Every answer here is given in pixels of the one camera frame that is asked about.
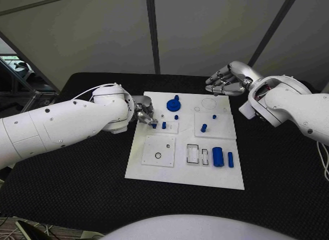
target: black textured mat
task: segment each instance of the black textured mat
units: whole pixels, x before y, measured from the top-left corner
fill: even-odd
[[[76,73],[59,100],[113,82],[131,95],[144,91],[208,94],[204,79]],[[0,189],[0,211],[43,224],[97,232],[158,215],[211,215],[296,239],[329,239],[329,183],[315,142],[289,121],[273,128],[259,119],[246,120],[237,111],[245,99],[246,95],[229,98],[245,190],[123,179],[135,130],[129,123],[126,132],[100,132],[17,163]]]

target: white board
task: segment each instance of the white board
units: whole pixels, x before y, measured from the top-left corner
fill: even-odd
[[[144,95],[151,98],[154,118],[158,123],[177,123],[177,134],[161,133],[154,131],[151,126],[136,123],[123,177],[126,179],[243,190],[236,140],[194,137],[194,113],[210,114],[210,116],[230,115],[227,96],[168,92],[144,92]],[[174,98],[174,95],[178,95],[180,109],[170,112],[165,104]],[[227,124],[227,128],[234,129],[233,122]],[[141,164],[146,136],[174,138],[172,167]],[[185,162],[187,144],[197,145],[198,148],[198,164],[194,165]],[[223,167],[214,167],[211,164],[213,147],[221,148]],[[201,164],[201,149],[207,150],[207,166]],[[227,167],[227,152],[232,152],[233,168]]]

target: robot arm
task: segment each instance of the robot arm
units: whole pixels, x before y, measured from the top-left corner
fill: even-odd
[[[237,96],[247,90],[247,101],[237,109],[243,116],[247,119],[257,116],[273,127],[291,120],[302,135],[329,146],[329,94],[311,94],[285,75],[262,77],[237,61],[229,63],[204,83],[213,95]]]
[[[100,85],[92,99],[93,102],[73,98],[0,119],[0,169],[74,144],[100,130],[123,132],[135,119],[145,124],[157,123],[151,99],[132,97],[119,85]]]

